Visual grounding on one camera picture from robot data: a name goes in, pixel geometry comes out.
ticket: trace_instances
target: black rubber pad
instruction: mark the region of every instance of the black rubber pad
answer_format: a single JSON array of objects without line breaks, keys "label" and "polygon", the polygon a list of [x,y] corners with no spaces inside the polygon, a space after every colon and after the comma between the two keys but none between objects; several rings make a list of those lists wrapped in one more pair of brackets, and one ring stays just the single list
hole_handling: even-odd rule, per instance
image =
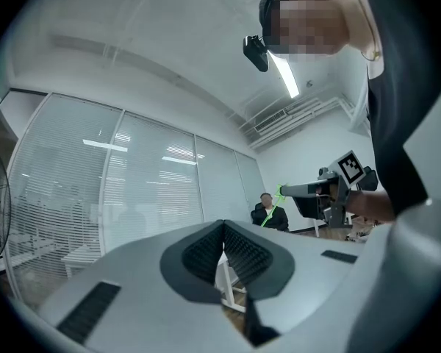
[{"label": "black rubber pad", "polygon": [[358,258],[356,255],[343,254],[342,252],[326,250],[322,252],[322,256],[330,257],[331,259],[339,260],[340,262],[353,264]]},{"label": "black rubber pad", "polygon": [[59,324],[57,329],[68,338],[83,344],[120,289],[120,286],[107,282],[98,283]]}]

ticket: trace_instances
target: window blinds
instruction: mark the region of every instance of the window blinds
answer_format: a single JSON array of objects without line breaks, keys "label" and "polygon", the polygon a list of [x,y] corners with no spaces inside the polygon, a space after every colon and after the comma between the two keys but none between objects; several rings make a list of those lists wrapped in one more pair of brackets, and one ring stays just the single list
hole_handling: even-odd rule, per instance
[{"label": "window blinds", "polygon": [[236,153],[236,155],[240,173],[242,174],[248,208],[252,211],[255,209],[255,205],[261,202],[259,197],[265,192],[265,186],[263,185],[263,179],[256,160],[241,153]]},{"label": "window blinds", "polygon": [[120,112],[51,96],[37,113],[10,170],[9,270],[37,307],[100,256],[101,173]]},{"label": "window blinds", "polygon": [[199,184],[206,221],[251,222],[233,150],[196,138]]},{"label": "window blinds", "polygon": [[203,221],[192,135],[126,114],[104,185],[106,251]]}]

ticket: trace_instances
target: green laser line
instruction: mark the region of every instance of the green laser line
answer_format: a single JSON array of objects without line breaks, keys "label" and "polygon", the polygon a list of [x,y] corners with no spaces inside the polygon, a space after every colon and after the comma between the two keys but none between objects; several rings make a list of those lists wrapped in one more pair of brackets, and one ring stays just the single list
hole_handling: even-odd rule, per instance
[{"label": "green laser line", "polygon": [[268,215],[266,216],[265,220],[261,224],[261,227],[265,227],[266,221],[270,218],[270,215],[273,215],[273,212],[278,206],[279,202],[286,200],[286,198],[283,195],[281,195],[281,185],[278,185],[276,189],[276,194],[274,196],[278,197],[278,201],[276,202],[276,205],[273,207],[271,212],[269,212]]}]

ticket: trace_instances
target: man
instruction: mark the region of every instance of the man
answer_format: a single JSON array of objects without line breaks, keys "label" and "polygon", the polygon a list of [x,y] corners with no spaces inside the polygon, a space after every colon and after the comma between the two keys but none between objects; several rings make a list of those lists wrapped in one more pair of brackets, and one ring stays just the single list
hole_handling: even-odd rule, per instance
[{"label": "man", "polygon": [[[376,170],[386,192],[351,191],[347,211],[392,221],[427,198],[404,144],[441,92],[441,0],[261,0],[269,51],[336,54],[344,46],[367,60],[368,112]],[[331,189],[331,197],[336,189]]]},{"label": "man", "polygon": [[273,211],[273,198],[269,193],[262,193],[260,198],[262,201],[261,206],[251,212],[253,223],[261,226],[263,221],[268,218],[264,227],[289,232],[289,222],[284,209],[276,207]]}]

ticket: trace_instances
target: black jacket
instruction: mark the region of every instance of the black jacket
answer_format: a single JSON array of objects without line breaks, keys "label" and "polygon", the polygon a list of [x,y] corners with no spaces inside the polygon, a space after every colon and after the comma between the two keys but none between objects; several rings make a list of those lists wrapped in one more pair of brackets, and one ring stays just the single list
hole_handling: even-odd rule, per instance
[{"label": "black jacket", "polygon": [[[263,206],[251,212],[253,223],[259,226],[261,226],[267,215],[266,209]],[[281,230],[283,232],[289,232],[288,226],[289,221],[287,220],[286,212],[281,207],[276,207],[273,211],[273,215],[265,224],[265,227]]]}]

